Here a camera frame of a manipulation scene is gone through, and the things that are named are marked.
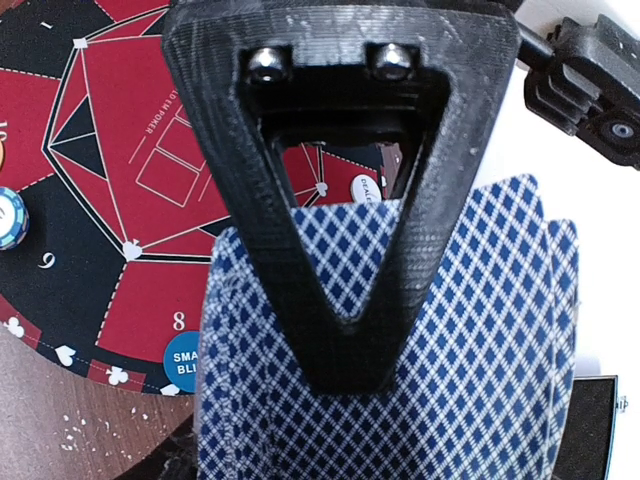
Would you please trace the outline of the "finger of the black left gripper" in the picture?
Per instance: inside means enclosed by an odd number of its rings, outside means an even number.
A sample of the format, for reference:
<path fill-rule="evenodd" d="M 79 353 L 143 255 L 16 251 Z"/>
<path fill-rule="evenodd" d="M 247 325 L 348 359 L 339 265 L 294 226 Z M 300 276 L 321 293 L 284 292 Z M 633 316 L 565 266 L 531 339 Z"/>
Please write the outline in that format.
<path fill-rule="evenodd" d="M 488 1 L 175 1 L 163 53 L 221 196 L 312 388 L 384 390 L 463 209 L 516 60 Z M 326 298 L 281 153 L 396 143 L 399 221 L 364 310 Z"/>

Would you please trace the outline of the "clear dealer button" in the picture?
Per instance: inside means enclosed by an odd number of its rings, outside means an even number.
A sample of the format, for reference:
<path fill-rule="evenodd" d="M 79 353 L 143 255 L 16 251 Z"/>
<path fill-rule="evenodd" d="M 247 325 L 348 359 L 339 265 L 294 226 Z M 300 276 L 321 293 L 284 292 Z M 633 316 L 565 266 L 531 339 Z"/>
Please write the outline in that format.
<path fill-rule="evenodd" d="M 376 203 L 382 200 L 377 182 L 367 174 L 359 174 L 353 178 L 350 193 L 354 203 Z"/>

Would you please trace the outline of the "blue small blind button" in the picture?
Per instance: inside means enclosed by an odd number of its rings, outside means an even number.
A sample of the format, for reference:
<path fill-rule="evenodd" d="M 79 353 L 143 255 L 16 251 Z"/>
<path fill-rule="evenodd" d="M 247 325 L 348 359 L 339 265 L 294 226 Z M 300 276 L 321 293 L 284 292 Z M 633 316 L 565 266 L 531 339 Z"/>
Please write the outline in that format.
<path fill-rule="evenodd" d="M 163 355 L 163 368 L 169 383 L 188 394 L 196 391 L 199 340 L 197 331 L 183 332 L 168 343 Z"/>

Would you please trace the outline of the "grey playing card deck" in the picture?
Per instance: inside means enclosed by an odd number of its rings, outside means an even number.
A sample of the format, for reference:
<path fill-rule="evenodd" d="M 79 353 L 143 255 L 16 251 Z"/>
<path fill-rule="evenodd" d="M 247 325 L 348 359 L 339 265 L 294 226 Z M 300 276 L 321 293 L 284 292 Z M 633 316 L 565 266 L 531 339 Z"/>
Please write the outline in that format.
<path fill-rule="evenodd" d="M 575 368 L 575 225 L 533 176 L 475 189 L 381 395 L 315 394 L 234 228 L 198 372 L 202 479 L 548 479 Z"/>

